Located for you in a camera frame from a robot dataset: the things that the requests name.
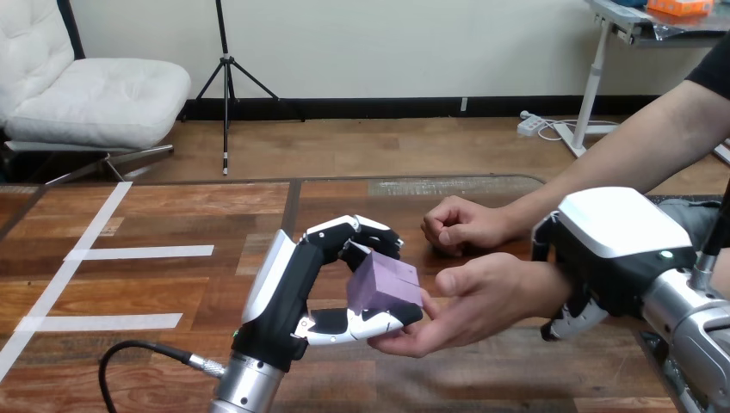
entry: black cable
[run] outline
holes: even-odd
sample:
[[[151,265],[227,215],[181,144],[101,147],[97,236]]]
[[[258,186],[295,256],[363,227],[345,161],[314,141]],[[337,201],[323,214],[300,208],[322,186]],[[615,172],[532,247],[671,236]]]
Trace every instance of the black cable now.
[[[190,361],[190,356],[193,355],[189,351],[182,351],[177,348],[165,346],[156,342],[127,340],[125,342],[119,342],[115,344],[112,348],[107,350],[106,353],[104,353],[104,356],[99,361],[99,388],[102,390],[102,397],[104,397],[104,403],[107,405],[107,410],[109,413],[116,413],[116,408],[114,407],[114,402],[112,401],[112,397],[109,394],[109,388],[107,387],[107,364],[109,363],[109,360],[112,358],[112,356],[118,351],[130,347],[147,348],[148,350],[152,350],[155,353],[160,353],[170,357],[171,359],[180,361],[182,364],[185,365],[188,364],[188,362]]]
[[[728,239],[730,239],[730,181],[727,182],[715,224],[702,245],[702,252],[707,256],[718,256]]]

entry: human hand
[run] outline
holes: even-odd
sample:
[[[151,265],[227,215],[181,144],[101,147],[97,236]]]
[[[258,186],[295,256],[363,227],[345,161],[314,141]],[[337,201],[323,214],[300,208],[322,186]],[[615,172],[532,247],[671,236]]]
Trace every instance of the human hand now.
[[[481,341],[528,317],[552,317],[571,292],[553,264],[525,262],[505,253],[446,268],[436,276],[436,287],[452,299],[441,309],[423,291],[430,322],[411,324],[396,336],[374,337],[368,343],[386,354],[425,357]]]
[[[439,250],[461,256],[467,245],[496,247],[510,237],[509,217],[503,209],[492,209],[458,196],[449,196],[424,216],[421,224],[426,239]]]

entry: baseboard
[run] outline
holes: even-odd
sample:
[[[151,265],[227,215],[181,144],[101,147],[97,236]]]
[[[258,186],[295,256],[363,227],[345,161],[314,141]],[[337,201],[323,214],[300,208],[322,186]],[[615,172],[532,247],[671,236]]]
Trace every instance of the baseboard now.
[[[631,115],[658,96],[598,96],[594,115]],[[286,99],[306,119],[402,119],[439,117],[518,116],[528,110],[541,116],[576,115],[583,96],[469,97],[461,110],[460,97],[393,99]],[[231,120],[292,120],[296,113],[272,99],[239,99],[230,107]],[[178,119],[223,120],[223,99],[186,102]]]

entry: purple cube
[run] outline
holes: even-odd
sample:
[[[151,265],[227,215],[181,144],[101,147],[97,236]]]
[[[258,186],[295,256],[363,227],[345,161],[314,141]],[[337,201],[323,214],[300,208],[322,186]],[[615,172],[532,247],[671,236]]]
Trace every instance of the purple cube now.
[[[397,304],[424,306],[416,269],[374,251],[348,282],[347,302],[355,314],[362,310],[388,310]]]

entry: forearm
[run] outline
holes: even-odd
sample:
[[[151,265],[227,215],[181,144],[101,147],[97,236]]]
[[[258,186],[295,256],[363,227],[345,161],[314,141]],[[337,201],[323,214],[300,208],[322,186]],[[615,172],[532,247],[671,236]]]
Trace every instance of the forearm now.
[[[505,208],[517,231],[582,189],[622,186],[645,193],[710,153],[730,131],[730,102],[683,82],[597,142],[544,187]]]

